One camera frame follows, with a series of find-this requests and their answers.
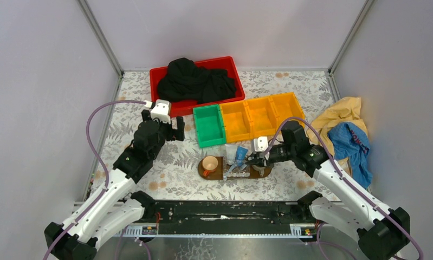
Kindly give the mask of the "grey cup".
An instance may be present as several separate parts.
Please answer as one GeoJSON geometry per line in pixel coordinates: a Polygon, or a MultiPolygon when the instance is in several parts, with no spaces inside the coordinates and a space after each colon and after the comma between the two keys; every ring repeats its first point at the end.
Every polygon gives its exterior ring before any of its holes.
{"type": "Polygon", "coordinates": [[[265,174],[265,171],[268,169],[267,167],[260,167],[257,165],[252,165],[252,168],[258,172],[260,177],[263,177],[265,174]]]}

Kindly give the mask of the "clear textured glass holder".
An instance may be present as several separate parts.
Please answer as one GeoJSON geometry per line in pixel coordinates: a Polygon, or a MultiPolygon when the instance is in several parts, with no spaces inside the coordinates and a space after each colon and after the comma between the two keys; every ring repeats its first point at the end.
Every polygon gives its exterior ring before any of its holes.
{"type": "Polygon", "coordinates": [[[223,157],[223,180],[242,179],[250,176],[250,169],[244,161],[228,160],[223,157]]]}

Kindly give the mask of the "white toothpaste tube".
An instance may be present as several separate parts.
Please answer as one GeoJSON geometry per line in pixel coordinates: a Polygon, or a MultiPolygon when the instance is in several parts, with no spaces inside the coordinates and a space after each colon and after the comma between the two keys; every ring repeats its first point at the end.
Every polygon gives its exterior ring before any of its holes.
{"type": "Polygon", "coordinates": [[[225,144],[225,159],[228,165],[233,165],[236,160],[238,146],[225,144]]]}

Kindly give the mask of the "orange cup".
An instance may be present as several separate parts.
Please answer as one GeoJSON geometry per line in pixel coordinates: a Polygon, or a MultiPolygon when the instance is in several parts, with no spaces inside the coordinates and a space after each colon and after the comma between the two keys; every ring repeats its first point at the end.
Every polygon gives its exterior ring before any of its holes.
{"type": "Polygon", "coordinates": [[[207,156],[202,160],[202,167],[204,169],[203,176],[207,177],[218,167],[218,159],[214,156],[207,156]]]}

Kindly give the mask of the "blue toothpaste tube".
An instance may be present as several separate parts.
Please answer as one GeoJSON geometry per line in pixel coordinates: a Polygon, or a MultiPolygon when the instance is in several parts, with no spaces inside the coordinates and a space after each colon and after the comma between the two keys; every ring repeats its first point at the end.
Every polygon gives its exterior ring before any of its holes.
{"type": "Polygon", "coordinates": [[[238,146],[235,155],[235,165],[241,166],[244,164],[248,150],[244,147],[238,146]]]}

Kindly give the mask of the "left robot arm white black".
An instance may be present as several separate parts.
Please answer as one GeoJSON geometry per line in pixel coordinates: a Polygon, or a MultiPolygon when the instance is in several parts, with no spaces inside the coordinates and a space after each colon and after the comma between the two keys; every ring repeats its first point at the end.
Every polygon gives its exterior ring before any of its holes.
{"type": "Polygon", "coordinates": [[[131,143],[106,174],[105,184],[61,224],[51,222],[46,227],[47,255],[93,259],[110,238],[129,224],[153,219],[154,200],[144,192],[135,192],[117,210],[110,209],[152,168],[167,141],[184,140],[185,122],[183,117],[176,117],[174,129],[170,117],[162,112],[143,110],[142,117],[131,143]]]}

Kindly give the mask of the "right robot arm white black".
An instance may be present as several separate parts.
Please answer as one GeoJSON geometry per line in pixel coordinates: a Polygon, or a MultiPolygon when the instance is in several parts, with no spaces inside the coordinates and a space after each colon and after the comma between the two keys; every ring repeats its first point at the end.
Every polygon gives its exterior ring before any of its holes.
{"type": "Polygon", "coordinates": [[[296,168],[326,186],[343,203],[334,205],[320,193],[310,192],[299,201],[298,218],[304,223],[320,220],[345,233],[358,243],[368,259],[395,258],[409,244],[410,216],[401,207],[392,209],[358,184],[331,156],[320,141],[310,143],[298,117],[287,118],[277,129],[283,141],[276,145],[259,137],[247,164],[267,168],[292,161],[296,168]]]}

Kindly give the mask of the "yellow bin with toothpaste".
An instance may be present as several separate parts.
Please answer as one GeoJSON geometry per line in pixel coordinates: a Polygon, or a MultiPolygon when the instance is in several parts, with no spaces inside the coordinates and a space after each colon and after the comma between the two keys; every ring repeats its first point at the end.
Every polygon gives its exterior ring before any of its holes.
{"type": "Polygon", "coordinates": [[[246,101],[248,113],[253,123],[253,138],[271,136],[277,131],[277,112],[268,97],[246,101]]]}

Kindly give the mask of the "brown wooden oval tray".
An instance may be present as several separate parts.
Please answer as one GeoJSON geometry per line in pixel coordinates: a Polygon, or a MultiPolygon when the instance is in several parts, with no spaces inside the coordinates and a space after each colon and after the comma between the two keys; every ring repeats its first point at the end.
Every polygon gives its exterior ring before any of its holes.
{"type": "MultiPolygon", "coordinates": [[[[201,176],[205,180],[223,180],[223,176],[222,176],[222,173],[223,173],[223,157],[216,157],[216,158],[218,159],[218,167],[216,168],[216,170],[214,172],[210,173],[207,177],[203,176],[203,172],[204,172],[204,169],[202,167],[202,160],[203,159],[199,162],[198,168],[197,168],[199,176],[201,176]]],[[[250,176],[247,177],[247,178],[242,178],[242,179],[261,179],[261,178],[265,178],[265,177],[269,176],[271,174],[272,170],[273,170],[272,167],[268,167],[268,169],[265,171],[264,176],[260,177],[259,174],[258,174],[258,172],[255,171],[252,168],[252,165],[249,165],[248,167],[250,169],[250,176]]]]}

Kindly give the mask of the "red plastic bin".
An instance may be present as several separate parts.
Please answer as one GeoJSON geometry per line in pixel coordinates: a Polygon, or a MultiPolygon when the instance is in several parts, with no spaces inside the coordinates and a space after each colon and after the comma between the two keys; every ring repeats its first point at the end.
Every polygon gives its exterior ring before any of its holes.
{"type": "Polygon", "coordinates": [[[150,70],[151,98],[171,102],[172,117],[189,115],[201,106],[245,98],[234,59],[230,56],[192,61],[179,58],[150,70]]]}

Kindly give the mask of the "green plastic bin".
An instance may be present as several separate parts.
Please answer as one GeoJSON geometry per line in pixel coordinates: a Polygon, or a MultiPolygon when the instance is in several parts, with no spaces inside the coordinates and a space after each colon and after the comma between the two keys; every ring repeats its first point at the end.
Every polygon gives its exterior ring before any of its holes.
{"type": "Polygon", "coordinates": [[[193,117],[200,148],[226,143],[225,128],[219,105],[196,107],[193,109],[193,117]]]}

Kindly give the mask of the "black cloth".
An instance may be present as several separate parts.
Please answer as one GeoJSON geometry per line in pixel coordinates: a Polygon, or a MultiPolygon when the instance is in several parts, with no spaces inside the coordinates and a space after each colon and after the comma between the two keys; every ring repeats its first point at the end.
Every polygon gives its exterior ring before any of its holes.
{"type": "Polygon", "coordinates": [[[236,87],[225,69],[206,69],[182,57],[169,63],[157,93],[160,99],[171,102],[194,100],[203,104],[234,98],[236,87]]]}

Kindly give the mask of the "blue cloth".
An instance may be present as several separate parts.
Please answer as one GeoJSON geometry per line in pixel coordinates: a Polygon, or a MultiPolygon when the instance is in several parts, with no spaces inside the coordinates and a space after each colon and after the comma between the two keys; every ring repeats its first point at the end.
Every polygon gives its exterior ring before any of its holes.
{"type": "Polygon", "coordinates": [[[348,159],[353,179],[363,188],[368,188],[373,179],[367,157],[370,142],[366,133],[351,122],[341,122],[327,133],[334,147],[336,160],[348,159]]]}

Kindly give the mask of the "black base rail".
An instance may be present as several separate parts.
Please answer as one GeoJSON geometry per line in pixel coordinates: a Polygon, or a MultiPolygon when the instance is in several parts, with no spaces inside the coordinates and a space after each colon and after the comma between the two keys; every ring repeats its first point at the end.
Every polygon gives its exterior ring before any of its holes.
{"type": "Polygon", "coordinates": [[[312,239],[318,221],[289,201],[158,200],[135,224],[143,236],[312,239]]]}

